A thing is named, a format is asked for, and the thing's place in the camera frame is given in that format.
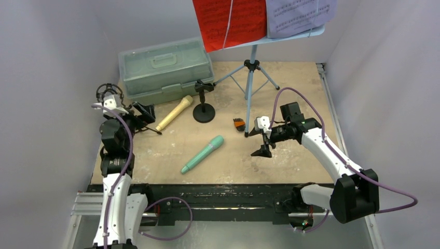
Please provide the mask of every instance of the wooden tabletop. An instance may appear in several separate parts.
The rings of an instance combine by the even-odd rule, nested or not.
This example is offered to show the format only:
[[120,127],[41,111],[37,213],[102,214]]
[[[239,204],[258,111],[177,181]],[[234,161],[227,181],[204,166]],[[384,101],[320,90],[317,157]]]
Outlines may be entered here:
[[[216,79],[228,74],[242,62],[213,62]],[[292,87],[305,95],[318,110],[326,124],[326,132],[336,143],[336,133],[329,111],[326,94],[316,64],[313,62],[262,62],[262,66],[281,87]],[[245,88],[248,71],[242,69],[234,78]],[[260,71],[254,74],[253,89],[258,89],[266,78]],[[268,83],[253,97],[251,128],[258,116],[271,116],[278,91]],[[271,184],[271,183],[331,183],[332,180],[318,160],[296,141],[277,143],[272,158],[251,157],[260,148],[262,136],[245,138],[233,125],[234,118],[246,119],[246,101],[243,92],[228,78],[207,93],[206,103],[216,111],[214,120],[198,123],[193,109],[200,103],[198,96],[172,123],[157,135],[146,131],[134,137],[133,183],[152,184]],[[315,117],[313,110],[292,91],[284,91],[278,106],[297,101],[306,118]],[[180,101],[156,105],[157,122],[154,128]],[[282,120],[277,107],[276,120]],[[224,144],[194,169],[182,175],[182,167],[208,142],[222,135]],[[91,183],[102,183],[100,158],[94,168]]]

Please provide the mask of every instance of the gray wall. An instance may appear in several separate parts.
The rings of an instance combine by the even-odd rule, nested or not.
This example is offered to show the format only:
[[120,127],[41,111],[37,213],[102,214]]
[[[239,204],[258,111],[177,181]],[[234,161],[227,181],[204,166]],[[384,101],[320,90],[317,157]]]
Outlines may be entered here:
[[[200,36],[192,0],[91,0],[108,39],[117,52]],[[328,60],[360,0],[339,0],[336,17],[324,34],[259,46],[261,61]],[[244,61],[250,47],[211,53],[213,61]]]
[[1,248],[60,248],[91,176],[116,53],[87,2],[0,3]]
[[[331,55],[328,82],[348,153],[419,198],[377,215],[386,248],[438,248],[440,3],[363,0]],[[380,192],[381,208],[409,203]]]

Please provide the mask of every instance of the music notes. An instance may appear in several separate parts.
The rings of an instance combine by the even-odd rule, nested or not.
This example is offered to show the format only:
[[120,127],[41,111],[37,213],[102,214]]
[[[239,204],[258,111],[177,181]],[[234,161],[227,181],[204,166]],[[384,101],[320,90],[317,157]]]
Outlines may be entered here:
[[192,0],[207,52],[253,42],[266,36],[265,0]]
[[337,0],[266,0],[268,37],[285,38],[318,27],[336,13]]

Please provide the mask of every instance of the music stand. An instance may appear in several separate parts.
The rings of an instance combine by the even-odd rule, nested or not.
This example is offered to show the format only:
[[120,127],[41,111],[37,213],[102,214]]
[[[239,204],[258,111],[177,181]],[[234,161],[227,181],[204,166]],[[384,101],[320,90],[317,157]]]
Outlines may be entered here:
[[[324,33],[324,30],[325,30],[325,27],[324,27],[324,25],[322,25],[322,26],[313,28],[311,31],[307,30],[307,31],[304,31],[302,33],[299,33],[297,35],[290,36],[287,38],[269,39],[267,37],[264,37],[260,40],[252,41],[250,43],[245,43],[245,44],[240,44],[237,46],[229,47],[229,48],[238,48],[238,47],[252,46],[250,60],[245,60],[243,65],[239,66],[234,71],[230,72],[229,74],[225,75],[221,79],[214,82],[214,86],[217,86],[218,83],[220,83],[221,81],[227,79],[228,77],[231,77],[233,79],[233,81],[237,84],[237,86],[240,88],[240,90],[244,93],[244,99],[247,100],[246,124],[245,124],[245,128],[244,128],[244,136],[245,137],[248,137],[248,135],[249,135],[249,118],[250,118],[250,114],[251,114],[251,98],[252,98],[252,96],[256,92],[258,92],[269,81],[272,83],[272,85],[275,87],[275,89],[277,89],[277,90],[280,89],[280,87],[275,83],[275,81],[272,80],[272,78],[269,76],[269,74],[262,68],[262,66],[260,66],[260,64],[259,64],[260,62],[255,59],[256,54],[257,54],[258,45],[265,44],[265,43],[280,42],[283,40],[293,40],[293,39],[299,39],[299,38],[304,38],[304,37],[317,36],[317,35]],[[245,67],[248,68],[249,72],[247,74],[246,89],[243,90],[243,88],[238,84],[238,82],[234,79],[234,77],[232,75]],[[260,70],[264,74],[264,76],[267,78],[267,81],[261,87],[259,87],[255,92],[252,92],[252,83],[253,83],[253,79],[254,79],[254,71],[255,70]]]

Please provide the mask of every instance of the orange object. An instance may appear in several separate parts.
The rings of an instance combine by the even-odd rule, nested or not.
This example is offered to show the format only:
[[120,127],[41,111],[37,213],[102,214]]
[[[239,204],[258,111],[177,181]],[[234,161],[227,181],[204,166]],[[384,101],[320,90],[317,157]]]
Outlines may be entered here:
[[[207,52],[223,48],[231,1],[192,0]],[[266,36],[266,1],[233,0],[225,48],[249,43]]]
[[234,118],[234,125],[237,131],[244,131],[246,123],[241,118]]

